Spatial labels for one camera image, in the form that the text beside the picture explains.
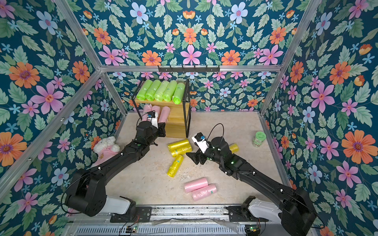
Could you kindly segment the wooden three-tier shelf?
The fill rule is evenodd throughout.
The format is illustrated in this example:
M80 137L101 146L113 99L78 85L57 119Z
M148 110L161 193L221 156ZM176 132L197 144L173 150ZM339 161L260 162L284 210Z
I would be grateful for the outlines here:
M140 92L143 87L146 79L142 80L138 85L134 95L131 98L131 101L137 109L137 105L152 105L160 107L160 110L163 107L169 107L170 113L167 117L165 124L166 137L169 138L187 138L189 135L189 128L191 122L191 109L190 109L190 96L189 96L189 82L185 82L185 91L183 94L183 99L180 104L174 104L173 101L148 101L148 100L138 100L137 93Z

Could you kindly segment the green roll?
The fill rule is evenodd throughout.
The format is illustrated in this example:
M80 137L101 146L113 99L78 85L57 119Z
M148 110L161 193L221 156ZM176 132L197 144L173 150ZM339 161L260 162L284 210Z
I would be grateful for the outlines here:
M155 93L158 90L158 88L160 87L160 85L161 85L160 80L154 80L151 83L150 87L148 88L148 90L145 93L145 97L148 101L154 101Z
M166 102L170 102L172 100L173 94L176 90L177 82L175 80L172 80L167 85L167 88L163 92L162 98Z
M155 94L154 94L154 99L156 101L163 101L163 93L165 92L165 90L167 89L169 85L169 81L162 81L160 86L158 87L158 89L156 90Z

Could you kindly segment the green roll diagonal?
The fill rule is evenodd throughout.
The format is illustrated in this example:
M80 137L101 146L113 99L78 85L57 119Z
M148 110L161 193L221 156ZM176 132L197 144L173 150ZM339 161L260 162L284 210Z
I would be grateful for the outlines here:
M147 93L148 89L151 87L152 83L153 82L151 80L144 81L139 92L136 95L136 98L138 100L146 100L146 93Z
M172 97L172 101L174 104L179 105L182 102L185 88L186 86L184 83L177 84L175 92L173 93L173 97Z

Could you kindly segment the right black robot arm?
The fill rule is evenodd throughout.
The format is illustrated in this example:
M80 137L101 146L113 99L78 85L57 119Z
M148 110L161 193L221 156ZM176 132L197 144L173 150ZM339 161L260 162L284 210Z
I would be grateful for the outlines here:
M244 217L264 218L280 223L292 236L305 236L317 218L309 193L301 187L285 186L253 167L247 160L231 152L223 137L208 141L202 133L192 137L198 150L186 155L195 164L213 161L226 175L253 187L268 202L250 196L242 205Z

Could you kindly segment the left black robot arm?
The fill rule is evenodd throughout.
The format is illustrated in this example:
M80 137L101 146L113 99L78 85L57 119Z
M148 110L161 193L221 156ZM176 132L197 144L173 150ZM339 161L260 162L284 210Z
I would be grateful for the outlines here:
M74 173L65 192L64 205L90 217L100 213L126 214L133 200L108 196L106 185L125 168L142 159L158 137L165 137L165 123L154 126L149 121L140 122L135 138L123 150L95 167Z

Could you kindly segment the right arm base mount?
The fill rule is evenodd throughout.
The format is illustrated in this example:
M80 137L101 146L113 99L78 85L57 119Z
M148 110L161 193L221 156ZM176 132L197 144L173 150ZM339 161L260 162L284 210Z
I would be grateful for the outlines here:
M249 196L241 205L228 206L225 209L228 211L230 222L268 222L268 219L255 217L250 210L249 206L252 205L252 200L256 200L256 197Z

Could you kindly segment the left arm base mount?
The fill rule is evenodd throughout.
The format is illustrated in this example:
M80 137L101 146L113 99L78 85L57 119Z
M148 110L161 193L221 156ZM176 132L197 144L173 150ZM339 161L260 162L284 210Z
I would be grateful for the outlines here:
M146 223L150 221L152 215L151 206L140 206L135 202L131 203L131 206L125 214L113 213L110 222L111 223Z

